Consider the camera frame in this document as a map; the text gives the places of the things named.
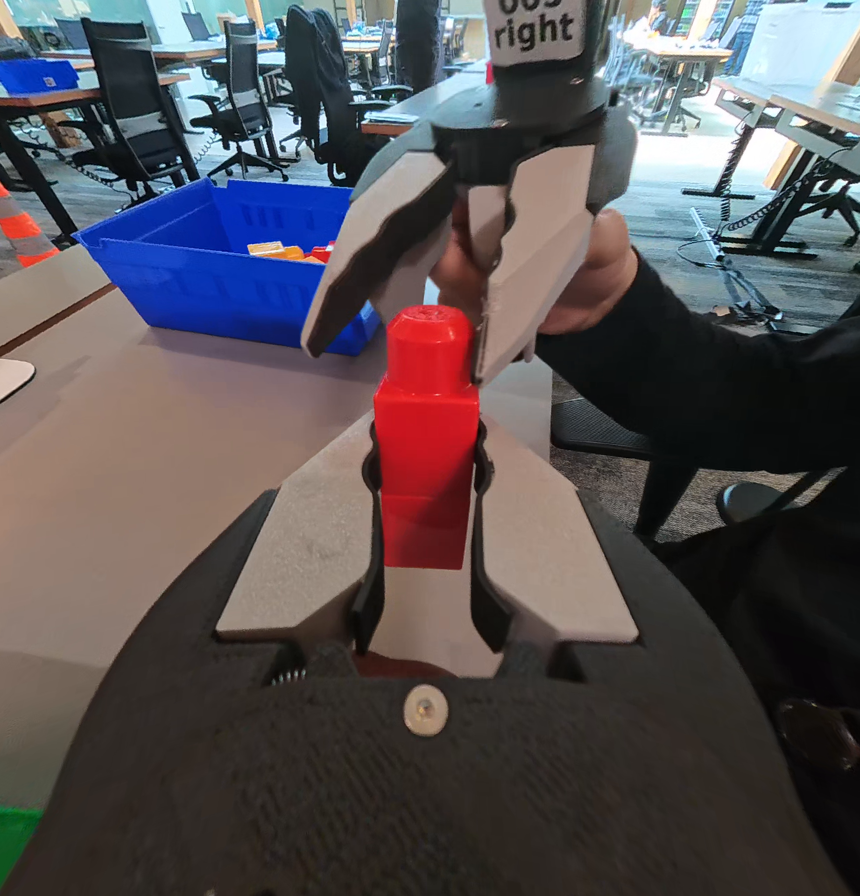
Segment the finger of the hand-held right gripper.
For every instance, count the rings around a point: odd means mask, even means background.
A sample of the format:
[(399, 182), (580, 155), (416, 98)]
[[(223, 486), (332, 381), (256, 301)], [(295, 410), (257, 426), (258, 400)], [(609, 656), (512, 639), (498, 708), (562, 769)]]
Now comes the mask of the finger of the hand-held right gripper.
[(365, 303), (383, 325), (420, 303), (451, 231), (457, 169), (435, 151), (380, 151), (357, 182), (301, 333), (327, 351)]
[(536, 332), (584, 260), (593, 144), (528, 157), (508, 186), (470, 187), (475, 262), (488, 274), (473, 380), (485, 387), (533, 351)]

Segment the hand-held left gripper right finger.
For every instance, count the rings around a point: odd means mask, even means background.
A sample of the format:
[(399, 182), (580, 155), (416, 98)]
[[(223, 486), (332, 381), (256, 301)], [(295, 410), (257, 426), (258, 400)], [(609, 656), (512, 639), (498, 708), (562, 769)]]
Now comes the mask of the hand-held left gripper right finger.
[(474, 456), (470, 615), (494, 653), (639, 638), (572, 484), (486, 415)]

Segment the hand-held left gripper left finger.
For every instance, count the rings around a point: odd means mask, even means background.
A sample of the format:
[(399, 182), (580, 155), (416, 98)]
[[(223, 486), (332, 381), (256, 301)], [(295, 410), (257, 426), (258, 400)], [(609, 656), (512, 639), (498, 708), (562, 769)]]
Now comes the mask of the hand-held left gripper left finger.
[(373, 424), (363, 415), (272, 496), (216, 624), (219, 640), (288, 641), (304, 654), (364, 641), (354, 606), (382, 567)]

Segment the pile of mixed mega blocks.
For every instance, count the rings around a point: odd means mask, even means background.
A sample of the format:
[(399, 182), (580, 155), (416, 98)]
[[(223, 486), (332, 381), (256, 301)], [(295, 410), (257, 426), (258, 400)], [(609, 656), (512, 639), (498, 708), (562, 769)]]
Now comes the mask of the pile of mixed mega blocks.
[(253, 258), (286, 261), (293, 263), (312, 263), (325, 265), (329, 262), (336, 242), (315, 245), (305, 251), (299, 245), (286, 245), (281, 241), (247, 244), (247, 253)]

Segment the red mega block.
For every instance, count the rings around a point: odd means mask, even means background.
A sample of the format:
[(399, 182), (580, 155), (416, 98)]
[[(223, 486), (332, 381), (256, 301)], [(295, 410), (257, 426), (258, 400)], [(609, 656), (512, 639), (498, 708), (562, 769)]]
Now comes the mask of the red mega block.
[(479, 433), (471, 379), (474, 327), (457, 308), (405, 308), (387, 328), (387, 371), (374, 396), (381, 480), (396, 497), (469, 489)]
[(381, 491), (384, 565), (455, 571), (466, 553), (471, 498), (468, 491), (436, 497)]

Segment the blue plastic bin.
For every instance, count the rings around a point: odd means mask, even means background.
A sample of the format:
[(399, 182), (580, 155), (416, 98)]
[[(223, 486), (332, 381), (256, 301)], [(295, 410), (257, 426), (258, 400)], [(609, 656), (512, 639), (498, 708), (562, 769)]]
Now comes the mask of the blue plastic bin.
[(0, 59), (0, 84), (12, 96), (71, 91), (78, 80), (78, 72), (65, 59)]
[(202, 178), (75, 238), (149, 326), (299, 350), (322, 266), (260, 259), (248, 247), (279, 241), (311, 250), (333, 242), (351, 193)]

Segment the person's right forearm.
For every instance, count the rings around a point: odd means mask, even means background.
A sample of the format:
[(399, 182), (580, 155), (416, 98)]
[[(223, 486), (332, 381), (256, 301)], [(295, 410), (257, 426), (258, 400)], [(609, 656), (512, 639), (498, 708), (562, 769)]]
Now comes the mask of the person's right forearm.
[(643, 259), (593, 327), (536, 352), (663, 454), (709, 469), (860, 465), (860, 316), (806, 337), (747, 336), (691, 312)]

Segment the person's right hand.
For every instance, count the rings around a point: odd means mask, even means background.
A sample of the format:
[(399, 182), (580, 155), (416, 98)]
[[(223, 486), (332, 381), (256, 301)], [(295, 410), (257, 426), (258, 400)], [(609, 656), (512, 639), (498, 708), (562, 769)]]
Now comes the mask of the person's right hand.
[[(619, 210), (604, 208), (594, 219), (585, 259), (540, 324), (538, 335), (562, 335), (597, 325), (626, 295), (638, 272), (626, 220)], [(479, 313), (486, 275), (474, 263), (469, 232), (469, 207), (458, 198), (451, 234), (430, 280), (439, 300), (471, 315)]]

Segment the wooden office desk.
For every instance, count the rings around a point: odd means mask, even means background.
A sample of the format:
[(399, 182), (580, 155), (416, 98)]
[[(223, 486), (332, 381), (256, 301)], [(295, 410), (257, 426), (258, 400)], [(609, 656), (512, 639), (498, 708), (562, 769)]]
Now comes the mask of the wooden office desk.
[[(717, 108), (738, 120), (737, 138), (719, 179), (709, 191), (684, 189), (685, 196), (720, 202), (719, 222), (710, 228), (691, 210), (697, 238), (707, 242), (715, 261), (729, 255), (784, 256), (807, 261), (816, 256), (804, 241), (787, 238), (791, 224), (805, 216), (838, 214), (850, 228), (844, 244), (860, 238), (860, 202), (851, 194), (860, 184), (860, 88), (833, 83), (823, 86), (762, 84), (739, 77), (715, 80)], [(765, 206), (730, 221), (733, 201), (754, 196), (736, 194), (733, 176), (754, 133), (769, 130), (789, 139), (800, 151)]]
[(617, 84), (626, 93), (641, 133), (686, 136), (684, 102), (709, 88), (731, 51), (712, 42), (689, 42), (639, 32), (622, 35), (626, 70)]

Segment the black office chair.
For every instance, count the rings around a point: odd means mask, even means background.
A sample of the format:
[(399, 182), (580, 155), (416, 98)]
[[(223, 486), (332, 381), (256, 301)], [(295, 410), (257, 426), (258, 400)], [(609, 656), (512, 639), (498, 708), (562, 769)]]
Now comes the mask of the black office chair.
[(369, 111), (408, 98), (413, 89), (391, 84), (369, 88), (357, 98), (348, 76), (342, 40), (330, 14), (291, 5), (287, 12), (285, 71), (291, 84), (300, 131), (332, 185), (354, 187), (387, 137), (363, 133)]
[(132, 203), (154, 198), (156, 181), (182, 187), (200, 173), (185, 139), (176, 104), (158, 79), (148, 32), (142, 22), (80, 20), (99, 81), (98, 105), (105, 122), (72, 121), (91, 143), (73, 153), (77, 170), (102, 169), (107, 182), (124, 183)]
[[(553, 405), (550, 438), (554, 447), (569, 452), (648, 463), (634, 525), (641, 539), (653, 540), (659, 533), (699, 469), (686, 459), (660, 453), (648, 438), (621, 427), (585, 398)], [(730, 526), (788, 509), (828, 473), (806, 473), (782, 492), (751, 481), (733, 484), (716, 495), (719, 518)]]
[(252, 21), (228, 21), (226, 37), (226, 99), (193, 95), (209, 114), (190, 121), (191, 128), (207, 127), (223, 148), (234, 146), (234, 154), (208, 173), (208, 178), (239, 168), (243, 178), (250, 168), (263, 168), (288, 182), (288, 163), (279, 159), (272, 121), (261, 91), (258, 67), (258, 32)]

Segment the wooden document stand white base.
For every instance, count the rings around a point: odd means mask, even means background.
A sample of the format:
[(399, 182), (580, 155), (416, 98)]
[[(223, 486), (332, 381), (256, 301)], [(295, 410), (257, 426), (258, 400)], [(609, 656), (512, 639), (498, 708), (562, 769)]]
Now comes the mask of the wooden document stand white base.
[(29, 362), (0, 357), (0, 404), (29, 384), (35, 373)]

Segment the orange traffic cone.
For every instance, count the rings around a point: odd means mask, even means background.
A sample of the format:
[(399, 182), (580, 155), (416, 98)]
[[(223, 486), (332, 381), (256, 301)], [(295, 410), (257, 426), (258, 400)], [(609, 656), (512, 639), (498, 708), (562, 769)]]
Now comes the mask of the orange traffic cone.
[(1, 182), (0, 234), (10, 242), (23, 268), (32, 267), (60, 252), (31, 216), (18, 206)]

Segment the green plastic bin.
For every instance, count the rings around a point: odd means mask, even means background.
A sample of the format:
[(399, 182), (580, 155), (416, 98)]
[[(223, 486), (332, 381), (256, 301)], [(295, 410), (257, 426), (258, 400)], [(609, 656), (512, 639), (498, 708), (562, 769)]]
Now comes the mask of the green plastic bin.
[(33, 836), (43, 812), (0, 805), (0, 888)]

